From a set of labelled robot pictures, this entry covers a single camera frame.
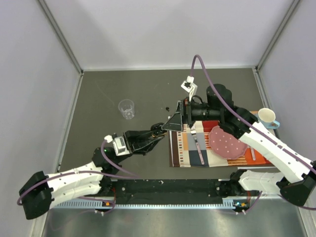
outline pink plate with dots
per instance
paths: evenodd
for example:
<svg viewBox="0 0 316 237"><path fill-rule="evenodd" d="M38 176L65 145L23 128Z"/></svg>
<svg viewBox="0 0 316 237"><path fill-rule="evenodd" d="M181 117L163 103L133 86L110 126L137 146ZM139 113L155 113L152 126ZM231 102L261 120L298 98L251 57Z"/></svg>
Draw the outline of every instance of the pink plate with dots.
<svg viewBox="0 0 316 237"><path fill-rule="evenodd" d="M247 145L232 135L224 132L219 126L209 133L209 145L212 150L225 159L238 159L247 150Z"/></svg>

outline metal frame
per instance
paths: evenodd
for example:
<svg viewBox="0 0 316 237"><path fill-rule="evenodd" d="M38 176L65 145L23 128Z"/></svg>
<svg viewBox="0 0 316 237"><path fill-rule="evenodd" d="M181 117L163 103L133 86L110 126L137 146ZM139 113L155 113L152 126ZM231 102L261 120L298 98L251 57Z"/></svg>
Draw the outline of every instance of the metal frame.
<svg viewBox="0 0 316 237"><path fill-rule="evenodd" d="M258 72L258 70L256 68L253 68L252 72L253 72L253 75L255 77L257 86L258 86L258 90L259 90L259 94L260 94L260 97L261 97L261 100L262 100L263 107L270 108L270 109L273 110L273 107L271 105L271 102L269 100L269 97L267 95L267 91L265 89L265 86L264 86L264 83L263 83L263 80L262 80L261 73ZM274 133L275 133L275 136L278 139L280 139L280 135L279 135L279 132L278 132L277 129L274 130Z"/></svg>
<svg viewBox="0 0 316 237"><path fill-rule="evenodd" d="M47 213L34 219L30 230L29 237L40 237L43 234L45 222L47 220Z"/></svg>
<svg viewBox="0 0 316 237"><path fill-rule="evenodd" d="M280 35L282 34L285 26L287 25L289 19L291 18L291 16L293 15L294 11L297 9L299 3L301 2L301 0L293 0L291 6L289 7L287 13L285 14L283 20L281 21L278 29L276 30L274 36L272 37L267 49L265 50L265 52L263 53L258 66L256 67L257 70L260 70L262 68L262 66L264 65L267 57L269 56L270 52L272 51L275 43L277 42L278 38L280 37Z"/></svg>
<svg viewBox="0 0 316 237"><path fill-rule="evenodd" d="M69 56L70 60L72 61L73 65L75 66L77 71L82 74L83 73L83 69L81 68L81 66L80 66L78 60L76 59L73 51L71 50L71 48L70 48L70 46L69 46L64 34L60 30L55 18L53 17L51 11L49 10L46 1L45 0L36 0L36 1L38 2L40 7L42 8L43 13L47 17L50 25L52 26L54 32L56 33L59 41L61 42L64 50L66 51L66 53Z"/></svg>
<svg viewBox="0 0 316 237"><path fill-rule="evenodd" d="M187 70L191 65L176 66L176 67L145 67L145 68L108 68L108 69L85 69L85 72L108 72L108 71L149 71L149 70ZM239 68L253 68L256 65L219 65L219 66L205 66L206 69L239 69ZM200 65L196 65L195 69L201 69Z"/></svg>
<svg viewBox="0 0 316 237"><path fill-rule="evenodd" d="M312 201L307 200L307 206L313 206ZM302 217L303 226L305 227L308 237L316 236L316 215L315 211L304 210L299 208Z"/></svg>
<svg viewBox="0 0 316 237"><path fill-rule="evenodd" d="M70 131L71 122L73 120L73 116L74 116L74 112L75 112L75 108L76 108L76 104L77 104L77 100L78 100L78 96L79 96L79 92L80 92L80 88L81 88L83 75L84 75L84 73L82 73L80 75L80 78L78 80L75 93L73 95L73 101L72 101L72 104L71 104L71 107L70 107L69 114L67 116L67 124L66 124L66 127L65 127L65 133L64 133L64 136L63 136L63 140L62 140L62 142L61 142L61 144L59 146L58 162L57 162L56 169L54 170L54 172L59 171L60 165L61 165L61 161L62 161L63 156L64 156L64 151L65 151L65 147L66 147L66 143L67 143L67 139L68 139L68 135L69 135L69 131Z"/></svg>

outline cable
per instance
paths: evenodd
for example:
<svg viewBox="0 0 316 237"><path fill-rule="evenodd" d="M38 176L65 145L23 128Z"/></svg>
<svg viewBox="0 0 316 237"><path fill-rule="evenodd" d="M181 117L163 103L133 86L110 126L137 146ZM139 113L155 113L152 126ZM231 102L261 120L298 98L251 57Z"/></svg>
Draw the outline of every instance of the cable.
<svg viewBox="0 0 316 237"><path fill-rule="evenodd" d="M251 209L253 209L253 207L255 206L255 204L258 202L259 198L261 197L262 191L258 194L255 202L251 205L251 207L249 207L248 210L245 210L245 213L248 213Z"/></svg>
<svg viewBox="0 0 316 237"><path fill-rule="evenodd" d="M201 104L203 104L203 100L202 100L202 98L201 98L200 96L194 95L194 96L192 96L192 98L197 98L197 99L199 99L199 100L201 101Z"/></svg>
<svg viewBox="0 0 316 237"><path fill-rule="evenodd" d="M316 207L308 207L308 206L298 206L301 209L309 210L309 211L316 211Z"/></svg>
<svg viewBox="0 0 316 237"><path fill-rule="evenodd" d="M250 200L251 200L251 192L247 191L247 203L250 204Z"/></svg>
<svg viewBox="0 0 316 237"><path fill-rule="evenodd" d="M234 110L232 110L232 108L226 103L226 101L221 97L221 95L218 93L218 91L216 90L212 80L210 79L207 70L205 68L205 65L203 63L202 58L197 54L194 56L193 58L193 62L192 62L192 66L191 66L191 74L190 76L193 77L193 71L194 71L194 65L195 65L195 61L198 58L199 62L201 63L203 72L213 90L213 92L216 94L217 98L221 101L221 103L225 106L225 108L231 112L235 117L237 117L240 121L242 121L244 124L246 124L248 127L252 128L253 130L255 130L257 133L259 133L261 136L263 136L264 138L266 138L267 140L269 140L270 142L272 142L274 145L277 145L277 142L274 141L272 138L270 138L269 136L267 136L266 134L264 134L262 131L260 131L259 129L255 128L254 126L252 126L252 124L250 124L248 121L246 121L243 117L241 117L240 115L238 115ZM298 156L296 156L295 154L293 154L292 152L288 151L287 149L283 149L282 146L278 146L280 149L282 149L285 153L287 153L288 155L290 155L291 157L293 157L294 159L298 160L300 163L302 163L304 166L306 166L311 172L313 172L314 174L316 174L316 170L311 167L310 165L308 165L305 161L303 161L301 158L299 158Z"/></svg>
<svg viewBox="0 0 316 237"><path fill-rule="evenodd" d="M103 158L104 158L109 164L111 164L113 167L115 167L116 169L118 169L118 170L120 170L120 171L122 171L122 172L124 172L124 173L127 173L127 174L133 175L133 176L135 176L135 177L138 177L137 174L134 174L134 173L132 173L132 172L126 170L126 169L123 169L122 167L118 166L117 164L115 164L113 161L111 161L111 160L107 157L107 155L106 155L105 152L104 152L104 146L105 146L105 144L107 144L107 143L108 143L108 141L107 141L107 140L104 140L104 141L102 142L102 144L101 144L101 154L103 155Z"/></svg>
<svg viewBox="0 0 316 237"><path fill-rule="evenodd" d="M102 172L99 172L99 171L93 171L93 170L83 170L83 171L79 171L78 172L79 174L101 174L103 176L108 176L108 177L114 177L114 178L122 178L122 179L134 179L135 177L129 177L129 176L120 176L120 175L114 175L114 174L107 174L107 173L102 173ZM33 186L31 186L30 188L28 188L18 199L17 201L17 204L19 206L22 206L23 203L21 202L22 199L30 192L32 191L33 189L37 188L39 185L42 185L44 183L47 183L51 180L54 180L54 179L58 179L58 178L61 178L61 177L65 177L65 176L68 176L68 175L74 175L74 174L78 174L78 173L75 173L75 172L69 172L69 173L65 173L65 174L60 174L60 175L56 175L54 177L50 177L50 178L47 178L47 179L44 179L42 181L39 181L37 184L34 184Z"/></svg>

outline white wall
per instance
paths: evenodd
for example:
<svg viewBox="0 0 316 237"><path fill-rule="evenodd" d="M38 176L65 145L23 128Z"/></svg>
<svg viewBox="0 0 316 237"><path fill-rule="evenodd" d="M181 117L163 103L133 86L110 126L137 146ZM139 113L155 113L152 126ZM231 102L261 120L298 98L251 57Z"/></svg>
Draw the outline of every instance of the white wall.
<svg viewBox="0 0 316 237"><path fill-rule="evenodd" d="M54 170L79 75L35 0L0 1L0 29L0 236L23 237L18 191Z"/></svg>
<svg viewBox="0 0 316 237"><path fill-rule="evenodd" d="M257 65L292 0L46 0L84 69Z"/></svg>
<svg viewBox="0 0 316 237"><path fill-rule="evenodd" d="M316 160L315 9L315 0L301 1L261 71L282 140L311 160Z"/></svg>

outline purple cable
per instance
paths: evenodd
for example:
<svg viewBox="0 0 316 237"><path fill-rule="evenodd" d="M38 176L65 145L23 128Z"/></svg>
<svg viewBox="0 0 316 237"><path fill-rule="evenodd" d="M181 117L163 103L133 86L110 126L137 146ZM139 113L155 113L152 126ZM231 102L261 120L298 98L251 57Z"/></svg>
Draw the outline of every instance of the purple cable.
<svg viewBox="0 0 316 237"><path fill-rule="evenodd" d="M316 211L316 207L299 206L299 208L309 210L309 211Z"/></svg>
<svg viewBox="0 0 316 237"><path fill-rule="evenodd" d="M120 171L122 171L122 172L124 172L124 173L127 173L127 174L133 175L133 176L135 176L135 177L138 177L137 174L134 174L134 173L132 173L132 172L126 170L126 169L123 169L122 167L118 166L117 164L115 164L113 161L111 161L111 160L107 157L107 155L106 155L105 152L104 152L104 146L105 146L105 144L107 144L107 143L108 143L108 141L107 141L107 140L104 140L104 141L102 142L102 144L101 144L101 154L103 155L104 159L105 159L109 164L111 164L113 167L115 167L116 169L118 169L118 170L120 170Z"/></svg>
<svg viewBox="0 0 316 237"><path fill-rule="evenodd" d="M114 178L122 178L122 179L134 179L134 177L129 177L129 176L120 176L120 175L114 175L114 174L107 174L107 173L102 173L102 172L99 172L99 171L93 171L93 170L83 170L83 171L79 171L78 172L79 174L101 174L103 176L108 176L108 177L114 177ZM21 202L21 200L30 192L32 191L33 189L37 188L39 185L42 185L44 183L47 183L51 180L54 180L54 179L58 179L58 178L61 178L61 177L65 177L65 176L68 176L68 175L74 175L76 174L75 172L69 172L69 173L61 173L60 175L56 175L54 177L50 177L50 178L47 178L47 179L44 179L42 181L39 181L37 184L34 184L33 186L31 186L30 188L28 188L18 199L17 201L17 204L19 206L22 206L23 203Z"/></svg>
<svg viewBox="0 0 316 237"><path fill-rule="evenodd" d="M255 202L251 205L251 207L249 207L248 210L245 210L245 213L248 213L251 209L253 209L254 205L258 202L259 198L261 197L262 191L259 193L259 195L257 196L257 199L255 200Z"/></svg>
<svg viewBox="0 0 316 237"><path fill-rule="evenodd" d="M108 214L110 212L113 211L114 207L115 207L115 202L111 201L111 200L103 200L103 199L94 199L94 198L89 198L89 197L79 197L79 199L84 199L84 200L91 200L91 201L102 201L102 202L109 202L111 205L112 205L112 208L108 211L106 211L105 213ZM77 215L69 218L62 226L58 227L58 228L55 228L53 227L53 224L52 224L52 221L51 221L51 218L49 220L49 225L50 225L50 228L53 230L53 231L59 231L61 230L62 228L64 228L69 222L73 221L74 219L76 219L78 216L82 215L82 214L85 214L85 213L88 213L88 212L94 212L94 210L85 210L85 211L82 211L80 213L78 213Z"/></svg>
<svg viewBox="0 0 316 237"><path fill-rule="evenodd" d="M217 98L221 101L221 103L225 106L225 108L231 112L236 118L238 118L240 121L242 121L244 124L246 124L248 127L251 127L253 130L255 130L256 132L258 132L261 136L265 137L266 139L268 139L270 142L272 142L274 145L277 145L277 142L274 141L272 138L270 138L269 136L267 136L266 134L264 134L262 131L260 131L259 129L255 128L254 126L252 126L252 124L250 124L249 122L247 122L244 118L242 118L241 116L239 116L234 110L232 110L231 107L229 107L229 105L226 103L226 101L221 97L221 95L218 93L218 91L216 90L212 80L210 79L207 70L205 68L205 65L203 63L203 60L201 58L201 56L199 56L198 54L194 56L193 58L193 62L192 62L192 66L191 66L191 74L190 76L193 77L193 71L194 71L194 65L196 62L196 59L198 58L199 62L201 63L203 72L212 88L212 90L214 91L214 93L216 94ZM282 149L285 153L287 153L288 155L290 155L291 157L293 157L294 159L298 160L300 163L302 163L304 166L306 166L311 172L313 172L314 174L316 174L316 170L309 166L306 162L304 162L301 158L299 158L298 156L294 155L292 152L288 151L287 149L283 149L282 147L279 147L280 149Z"/></svg>

